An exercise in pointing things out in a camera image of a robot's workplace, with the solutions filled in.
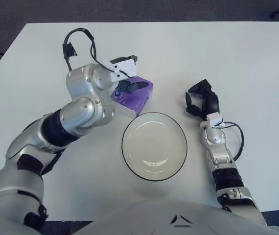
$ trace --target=black connector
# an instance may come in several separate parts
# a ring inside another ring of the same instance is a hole
[[[63,128],[60,121],[60,109],[44,120],[42,133],[49,143],[58,147],[66,146],[79,139],[79,137],[71,135]]]

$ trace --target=white bowl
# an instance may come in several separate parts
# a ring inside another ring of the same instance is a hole
[[[122,153],[136,175],[149,181],[161,181],[181,169],[187,142],[174,119],[161,113],[147,113],[135,118],[126,128]]]

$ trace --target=purple tissue box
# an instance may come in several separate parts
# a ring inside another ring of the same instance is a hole
[[[127,81],[131,83],[135,82],[148,82],[149,85],[145,88],[136,90],[131,94],[115,91],[112,93],[111,98],[113,101],[135,111],[136,116],[140,114],[140,111],[143,109],[145,103],[149,99],[153,91],[153,83],[143,79],[141,77],[129,78]]]

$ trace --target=black band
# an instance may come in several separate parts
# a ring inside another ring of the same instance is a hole
[[[244,187],[236,168],[217,169],[212,172],[216,191],[224,188]]]
[[[63,128],[60,122],[60,109],[44,120],[42,133],[49,143],[58,147],[66,146],[79,138],[71,135]]]

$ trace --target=black logo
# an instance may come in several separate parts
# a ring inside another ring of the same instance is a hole
[[[188,219],[185,217],[181,216],[178,217],[177,215],[173,217],[172,221],[170,224],[173,224],[175,228],[186,228],[186,227],[192,227],[191,225],[193,224],[190,222]]]

